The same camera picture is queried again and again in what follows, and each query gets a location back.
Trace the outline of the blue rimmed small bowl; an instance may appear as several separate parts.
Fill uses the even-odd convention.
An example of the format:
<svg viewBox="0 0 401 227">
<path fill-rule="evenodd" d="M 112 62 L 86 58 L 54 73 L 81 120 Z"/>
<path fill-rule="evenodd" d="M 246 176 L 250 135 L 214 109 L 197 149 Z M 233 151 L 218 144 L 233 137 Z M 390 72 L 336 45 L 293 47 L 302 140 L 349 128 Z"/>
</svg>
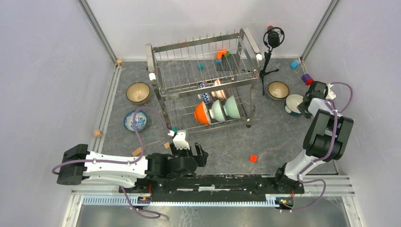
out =
<svg viewBox="0 0 401 227">
<path fill-rule="evenodd" d="M 285 111 L 291 116 L 300 116 L 301 112 L 298 110 L 298 105 L 303 101 L 303 96 L 298 94 L 289 95 L 284 103 Z"/>
</svg>

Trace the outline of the dark bowl with lattice band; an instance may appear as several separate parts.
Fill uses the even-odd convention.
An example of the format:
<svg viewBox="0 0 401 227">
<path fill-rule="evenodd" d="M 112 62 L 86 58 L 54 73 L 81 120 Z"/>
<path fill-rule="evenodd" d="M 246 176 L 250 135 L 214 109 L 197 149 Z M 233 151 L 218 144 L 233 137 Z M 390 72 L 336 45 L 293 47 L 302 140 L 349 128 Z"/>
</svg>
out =
<svg viewBox="0 0 401 227">
<path fill-rule="evenodd" d="M 286 99 L 289 93 L 288 85 L 282 81 L 273 81 L 268 85 L 268 96 L 275 101 Z"/>
</svg>

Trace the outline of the white bowl with orange rim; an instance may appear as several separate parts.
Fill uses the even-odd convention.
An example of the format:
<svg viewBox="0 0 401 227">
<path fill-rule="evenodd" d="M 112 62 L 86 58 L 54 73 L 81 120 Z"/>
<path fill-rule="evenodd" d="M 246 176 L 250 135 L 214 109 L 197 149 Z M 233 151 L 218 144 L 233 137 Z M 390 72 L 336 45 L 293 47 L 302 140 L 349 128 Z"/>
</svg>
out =
<svg viewBox="0 0 401 227">
<path fill-rule="evenodd" d="M 206 107 L 206 104 L 204 102 L 200 102 L 194 110 L 194 117 L 197 122 L 199 122 L 202 125 L 210 125 L 210 115 L 208 112 L 208 109 Z"/>
</svg>

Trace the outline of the white blue floral bowl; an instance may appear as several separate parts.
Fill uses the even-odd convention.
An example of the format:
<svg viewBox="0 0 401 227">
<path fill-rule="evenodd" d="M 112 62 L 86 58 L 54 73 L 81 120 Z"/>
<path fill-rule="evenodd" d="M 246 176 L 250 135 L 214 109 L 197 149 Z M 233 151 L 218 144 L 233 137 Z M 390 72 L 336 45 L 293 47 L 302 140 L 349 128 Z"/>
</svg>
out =
<svg viewBox="0 0 401 227">
<path fill-rule="evenodd" d="M 134 117 L 135 111 L 127 113 L 123 119 L 123 125 L 128 131 L 141 131 L 146 127 L 148 117 L 145 112 L 138 111 Z"/>
</svg>

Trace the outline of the copper bowl with floral motif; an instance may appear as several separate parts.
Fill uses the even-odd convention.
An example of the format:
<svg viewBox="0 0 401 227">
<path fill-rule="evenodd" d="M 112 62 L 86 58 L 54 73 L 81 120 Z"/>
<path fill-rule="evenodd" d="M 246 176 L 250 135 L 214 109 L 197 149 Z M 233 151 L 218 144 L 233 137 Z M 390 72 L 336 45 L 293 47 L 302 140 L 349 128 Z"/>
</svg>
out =
<svg viewBox="0 0 401 227">
<path fill-rule="evenodd" d="M 145 104 L 150 99 L 150 87 L 144 82 L 133 83 L 127 88 L 126 97 L 136 105 Z"/>
</svg>

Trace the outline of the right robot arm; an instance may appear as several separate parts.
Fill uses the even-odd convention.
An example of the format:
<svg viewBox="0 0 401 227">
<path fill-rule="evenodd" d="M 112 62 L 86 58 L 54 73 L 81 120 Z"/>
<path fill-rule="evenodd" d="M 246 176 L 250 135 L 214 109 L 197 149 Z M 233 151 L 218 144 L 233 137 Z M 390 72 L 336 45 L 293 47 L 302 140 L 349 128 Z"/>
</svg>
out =
<svg viewBox="0 0 401 227">
<path fill-rule="evenodd" d="M 313 121 L 301 153 L 277 170 L 273 178 L 277 192 L 285 193 L 301 187 L 304 176 L 315 167 L 343 156 L 354 121 L 335 107 L 331 87 L 332 84 L 313 81 L 297 106 L 303 116 Z"/>
</svg>

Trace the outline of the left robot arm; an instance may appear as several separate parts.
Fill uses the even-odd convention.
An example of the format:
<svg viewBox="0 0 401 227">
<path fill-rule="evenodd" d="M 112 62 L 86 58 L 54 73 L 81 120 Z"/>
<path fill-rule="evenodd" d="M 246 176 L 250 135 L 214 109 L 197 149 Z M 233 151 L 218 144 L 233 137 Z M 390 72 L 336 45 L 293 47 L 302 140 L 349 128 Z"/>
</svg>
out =
<svg viewBox="0 0 401 227">
<path fill-rule="evenodd" d="M 86 144 L 78 144 L 63 153 L 62 163 L 52 173 L 58 176 L 60 185 L 105 183 L 141 193 L 148 188 L 148 181 L 195 176 L 196 169 L 206 165 L 209 154 L 199 143 L 194 145 L 196 155 L 191 149 L 177 149 L 171 143 L 170 154 L 122 157 L 89 151 Z"/>
</svg>

